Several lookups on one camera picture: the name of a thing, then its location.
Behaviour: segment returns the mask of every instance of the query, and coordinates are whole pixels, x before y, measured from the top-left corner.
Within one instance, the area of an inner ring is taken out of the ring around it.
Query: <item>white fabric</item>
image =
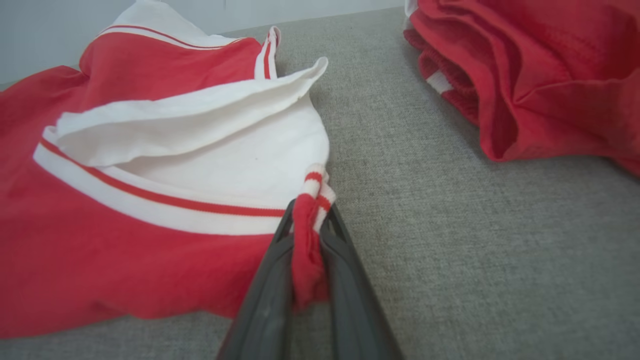
[[[282,41],[282,35],[280,34],[280,29],[272,26],[269,30],[269,36],[267,37],[266,42],[271,42],[270,52],[267,54],[267,63],[269,65],[269,75],[271,79],[277,79],[278,74],[276,74],[276,49],[280,46],[280,42]]]
[[[64,113],[54,130],[58,147],[88,166],[191,152],[289,108],[327,64],[320,58],[309,69],[276,80],[240,81],[158,101],[118,101]]]
[[[327,63],[321,58],[310,69],[276,80],[66,113],[44,137],[73,160],[137,188],[285,208],[309,164],[328,159],[326,131],[308,97]]]
[[[223,46],[236,40],[225,38],[221,35],[207,35],[190,21],[183,18],[171,6],[156,0],[137,0],[126,9],[111,26],[141,26],[154,29],[160,33],[170,35],[188,44],[197,46]],[[137,33],[135,29],[114,28],[101,33],[104,35],[110,31]],[[156,37],[146,32],[141,35]]]
[[[183,47],[185,49],[192,50],[202,50],[202,51],[210,51],[211,49],[215,49],[217,47],[221,48],[224,45],[229,45],[232,42],[240,41],[241,38],[233,39],[233,38],[220,38],[214,39],[215,41],[201,41],[197,39],[187,39],[187,40],[174,40],[173,37],[167,37],[166,35],[162,35],[147,29],[138,29],[138,28],[108,28],[100,33],[99,37],[105,34],[110,33],[128,33],[135,35],[143,35],[145,37],[154,38],[156,40],[160,40],[163,42],[168,42],[171,45],[176,45],[179,47]]]
[[[36,148],[33,159],[46,171],[97,202],[154,225],[189,233],[252,235],[273,233],[280,223],[277,217],[206,213],[143,199],[103,183],[42,145]]]
[[[411,17],[411,14],[418,10],[418,0],[404,0],[404,14]]]
[[[437,70],[427,78],[427,84],[431,85],[440,95],[442,95],[443,92],[453,90],[453,86],[451,86],[447,77],[440,70]]]

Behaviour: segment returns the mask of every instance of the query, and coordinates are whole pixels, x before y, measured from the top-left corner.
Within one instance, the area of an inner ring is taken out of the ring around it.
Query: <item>red stripe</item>
[[[305,181],[307,180],[316,180],[318,183],[322,183],[322,174],[317,171],[310,172],[305,177]]]
[[[320,195],[318,197],[318,205],[323,208],[327,213],[331,210],[331,202],[326,197]]]
[[[119,190],[130,193],[131,195],[135,195],[137,197],[141,197],[143,199],[151,200],[154,202],[159,202],[161,204],[167,204],[171,206],[177,206],[179,208],[185,208],[196,211],[204,211],[206,213],[216,213],[216,214],[227,214],[227,215],[244,215],[248,217],[282,217],[284,216],[285,211],[282,209],[259,209],[259,208],[244,208],[242,206],[231,206],[231,205],[221,205],[221,204],[211,204],[209,202],[200,202],[193,201],[187,199],[181,199],[178,197],[171,197],[168,195],[163,195],[160,193],[150,192],[148,190],[144,190],[141,188],[137,188],[133,185],[129,185],[120,180],[114,179],[111,176],[97,170],[96,168],[86,167],[82,164],[75,162],[73,159],[70,159],[67,155],[62,153],[57,146],[48,142],[45,139],[41,139],[40,143],[42,146],[47,148],[47,150],[53,152],[54,154],[65,158],[77,166],[81,167],[84,171],[89,174],[95,176],[98,180],[103,183],[113,186]]]
[[[271,42],[267,37],[267,50],[264,52],[264,78],[271,79],[271,74],[269,73],[269,52],[271,51]]]
[[[171,35],[167,35],[165,33],[161,33],[160,31],[157,30],[153,30],[153,29],[149,29],[149,28],[145,28],[143,26],[135,26],[135,25],[114,25],[114,26],[110,26],[108,28],[106,28],[103,32],[101,32],[100,34],[98,34],[98,36],[100,36],[102,33],[104,33],[105,31],[109,30],[109,29],[115,29],[115,28],[125,28],[125,29],[140,29],[140,30],[147,30],[147,31],[151,31],[152,33],[156,33],[158,35],[164,36],[166,38],[169,38],[173,41],[179,42],[182,45],[187,45],[187,46],[191,46],[191,47],[196,47],[198,49],[222,49],[224,47],[223,46],[198,46],[198,45],[193,45],[193,44],[189,44],[187,42],[184,42],[182,40],[176,39]]]

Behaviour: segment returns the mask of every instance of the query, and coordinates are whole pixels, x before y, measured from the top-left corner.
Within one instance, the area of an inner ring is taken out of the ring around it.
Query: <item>gray fabric surface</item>
[[[640,359],[640,181],[600,158],[487,160],[402,22],[395,8],[282,24],[278,73],[329,57],[312,100],[332,184],[406,358]],[[229,323],[122,318],[0,341],[0,358],[212,359]],[[295,319],[293,354],[331,358],[326,305]]]

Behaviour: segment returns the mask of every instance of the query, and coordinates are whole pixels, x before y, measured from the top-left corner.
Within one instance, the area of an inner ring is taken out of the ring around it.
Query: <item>red fabric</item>
[[[316,171],[312,171],[305,176],[305,181],[307,180],[315,180],[318,183],[322,183],[322,174]]]
[[[271,79],[271,74],[269,73],[269,52],[271,51],[271,42],[267,43],[267,49],[264,51],[264,78]]]
[[[318,233],[313,230],[320,202],[320,197],[315,199],[303,193],[298,196],[293,208],[294,248],[291,276],[296,309],[307,307],[313,300],[328,298],[320,239]]]
[[[32,155],[44,127],[64,111],[252,79],[261,49],[250,38],[203,51],[108,33],[89,45],[81,72],[56,67],[0,93],[0,337],[124,314],[235,315],[272,234],[193,234],[148,224],[71,188]]]
[[[633,0],[420,0],[405,37],[490,159],[591,154],[640,176],[639,17]]]

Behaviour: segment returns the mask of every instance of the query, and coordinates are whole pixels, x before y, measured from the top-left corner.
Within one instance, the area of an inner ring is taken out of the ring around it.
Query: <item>clothing pile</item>
[[[494,161],[606,156],[640,176],[640,2],[407,0],[426,81]]]
[[[207,36],[138,0],[86,48],[0,93],[0,337],[125,314],[234,316],[298,198],[296,305],[326,298],[318,226],[335,195],[280,32]]]

